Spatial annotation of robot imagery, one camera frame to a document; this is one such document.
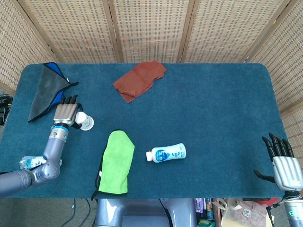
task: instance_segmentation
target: white robotic hand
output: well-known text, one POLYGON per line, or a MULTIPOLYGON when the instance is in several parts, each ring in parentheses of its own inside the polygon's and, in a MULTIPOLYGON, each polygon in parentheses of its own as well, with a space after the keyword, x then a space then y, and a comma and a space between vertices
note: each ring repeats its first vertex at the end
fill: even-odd
POLYGON ((272 162, 275 176, 265 176, 255 170, 255 174, 262 180, 276 183, 279 189, 284 192, 299 195, 303 189, 303 175, 301 166, 294 153, 290 143, 283 139, 269 134, 272 143, 266 137, 262 137, 266 144, 270 160, 272 162))
POLYGON ((67 127, 80 128, 81 126, 75 123, 75 118, 78 108, 83 111, 80 103, 76 104, 77 95, 62 99, 58 104, 53 122, 55 125, 65 124, 67 127))

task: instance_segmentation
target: gray cloth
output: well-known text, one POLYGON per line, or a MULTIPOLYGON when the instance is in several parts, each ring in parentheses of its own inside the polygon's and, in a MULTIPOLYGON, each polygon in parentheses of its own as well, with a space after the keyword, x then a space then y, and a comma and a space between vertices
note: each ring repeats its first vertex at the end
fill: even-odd
POLYGON ((58 93, 76 84, 78 82, 71 84, 58 73, 47 66, 43 66, 39 85, 28 116, 28 122, 32 122, 46 114, 58 93))

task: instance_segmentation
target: bottle cap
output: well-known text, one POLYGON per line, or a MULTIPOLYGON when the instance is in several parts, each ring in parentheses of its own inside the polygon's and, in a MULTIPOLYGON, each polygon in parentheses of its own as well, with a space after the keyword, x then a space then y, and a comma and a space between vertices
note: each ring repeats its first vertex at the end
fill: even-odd
POLYGON ((150 151, 146 152, 146 159, 148 162, 152 161, 152 153, 150 151))

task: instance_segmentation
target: small white cup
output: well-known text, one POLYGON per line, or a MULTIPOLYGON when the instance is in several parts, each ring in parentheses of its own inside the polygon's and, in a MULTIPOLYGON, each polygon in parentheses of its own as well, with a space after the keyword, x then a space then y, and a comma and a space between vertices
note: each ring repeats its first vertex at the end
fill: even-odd
POLYGON ((94 126, 94 119, 84 112, 77 112, 75 122, 82 124, 81 129, 84 131, 90 130, 94 126))

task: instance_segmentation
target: woven partition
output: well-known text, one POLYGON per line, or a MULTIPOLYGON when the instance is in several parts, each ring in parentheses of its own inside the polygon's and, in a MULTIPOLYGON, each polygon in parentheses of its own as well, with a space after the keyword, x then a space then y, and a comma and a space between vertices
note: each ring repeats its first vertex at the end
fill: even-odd
POLYGON ((116 62, 103 1, 20 0, 20 4, 59 61, 116 62))
POLYGON ((303 107, 284 116, 283 122, 294 155, 299 159, 303 168, 303 107))
POLYGON ((303 99, 303 1, 295 4, 250 60, 264 64, 271 75, 281 111, 303 99))
POLYGON ((240 62, 283 0, 201 0, 183 62, 240 62))
POLYGON ((189 0, 113 0, 125 62, 177 62, 189 0))
POLYGON ((0 9, 0 88, 14 95, 24 67, 54 58, 12 1, 0 9))

